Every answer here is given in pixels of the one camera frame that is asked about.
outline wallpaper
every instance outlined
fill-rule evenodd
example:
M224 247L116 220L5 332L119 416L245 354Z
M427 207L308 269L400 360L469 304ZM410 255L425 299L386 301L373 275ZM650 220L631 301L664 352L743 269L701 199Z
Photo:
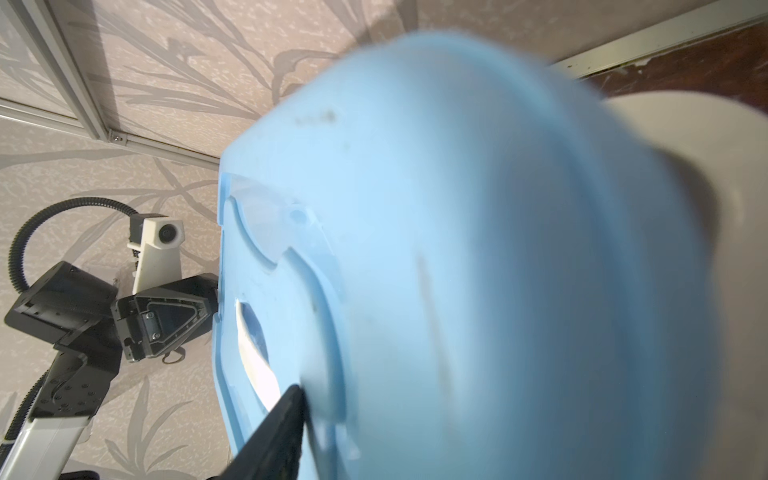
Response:
M450 28L555 61L708 0L61 0L111 127L222 150L335 59Z
M0 12L0 98L74 117L3 12Z
M219 156L338 58L448 28L557 61L710 0L51 0L108 126ZM72 116L0 14L0 98ZM99 195L184 220L184 275L218 272L217 174L0 120L0 261L40 209ZM125 288L127 221L96 207L57 216L27 249L30 281L61 260ZM0 275L0 313L16 298ZM0 428L49 367L51 346L0 323ZM164 359L124 362L67 470L102 478L208 478L227 463L210 334Z
M88 139L0 120L0 262L33 214L70 197L98 195L140 212L184 220L185 276L218 272L217 173L106 147ZM32 236L25 256L31 283L62 258L131 287L126 216L99 207L58 215ZM0 275L0 313L17 294ZM116 480L208 478L227 463L229 444L214 390L210 334L164 359L123 361L118 377L67 470L94 469ZM0 429L50 366L52 347L0 323Z

